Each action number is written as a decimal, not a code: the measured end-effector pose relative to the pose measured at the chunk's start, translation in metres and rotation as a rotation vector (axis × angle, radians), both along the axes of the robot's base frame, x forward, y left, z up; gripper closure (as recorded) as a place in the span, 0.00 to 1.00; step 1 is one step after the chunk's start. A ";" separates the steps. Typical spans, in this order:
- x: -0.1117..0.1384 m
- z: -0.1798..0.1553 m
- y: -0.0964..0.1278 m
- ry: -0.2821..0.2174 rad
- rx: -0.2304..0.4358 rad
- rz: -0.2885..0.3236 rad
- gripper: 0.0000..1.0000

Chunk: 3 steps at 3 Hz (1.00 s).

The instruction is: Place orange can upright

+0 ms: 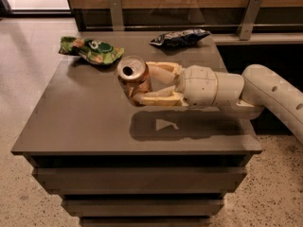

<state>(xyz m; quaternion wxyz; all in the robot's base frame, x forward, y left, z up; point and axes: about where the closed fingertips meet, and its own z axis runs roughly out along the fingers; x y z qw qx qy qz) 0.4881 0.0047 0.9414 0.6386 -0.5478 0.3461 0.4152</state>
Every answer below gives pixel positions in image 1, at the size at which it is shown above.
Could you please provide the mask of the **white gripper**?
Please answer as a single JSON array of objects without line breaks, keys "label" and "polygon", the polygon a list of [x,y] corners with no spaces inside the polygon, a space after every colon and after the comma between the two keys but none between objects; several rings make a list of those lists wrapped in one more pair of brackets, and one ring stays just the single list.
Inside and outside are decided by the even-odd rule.
[{"label": "white gripper", "polygon": [[140,105],[207,107],[214,102],[217,77],[211,68],[192,65],[183,70],[179,63],[168,61],[147,61],[146,64],[152,82],[170,85],[179,79],[178,92],[175,86],[159,91],[136,92],[134,101]]}]

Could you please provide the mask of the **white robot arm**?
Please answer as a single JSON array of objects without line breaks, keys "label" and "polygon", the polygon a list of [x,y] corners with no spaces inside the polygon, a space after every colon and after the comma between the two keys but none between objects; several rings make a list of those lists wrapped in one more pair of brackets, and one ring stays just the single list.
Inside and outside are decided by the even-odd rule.
[{"label": "white robot arm", "polygon": [[240,75],[172,62],[150,61],[148,66],[150,75],[167,87],[135,94],[140,105],[216,107],[248,119],[267,109],[303,142],[303,93],[263,65],[251,64]]}]

